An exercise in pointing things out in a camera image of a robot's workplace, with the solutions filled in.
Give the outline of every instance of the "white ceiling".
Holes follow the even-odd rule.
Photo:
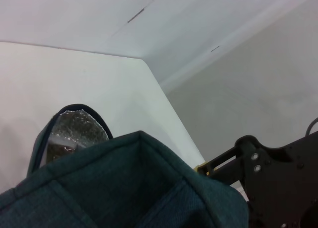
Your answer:
[[[171,89],[302,1],[0,0],[0,40],[141,58]]]

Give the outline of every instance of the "white surface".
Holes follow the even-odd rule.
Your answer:
[[[169,90],[303,1],[0,0],[0,40],[141,58]]]
[[[247,134],[269,147],[305,135],[318,117],[317,15],[309,0],[168,95],[206,160]]]
[[[139,59],[0,43],[0,192],[25,178],[37,134],[83,103],[114,137],[143,130],[191,167],[203,162],[148,66]]]

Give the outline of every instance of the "black bracket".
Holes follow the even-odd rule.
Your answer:
[[[244,136],[198,173],[227,185],[241,182],[250,228],[318,227],[318,132],[277,149]]]

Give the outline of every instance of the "black cable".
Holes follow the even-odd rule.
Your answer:
[[[310,131],[312,130],[313,126],[318,122],[318,118],[315,118],[314,121],[312,121],[310,123],[310,125],[308,126],[306,133],[305,133],[305,137],[308,136],[310,134]]]

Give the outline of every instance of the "teal fabric bag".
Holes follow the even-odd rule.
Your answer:
[[[0,195],[0,227],[248,227],[239,192],[197,174],[142,131],[38,168],[50,125],[35,143],[28,177]]]

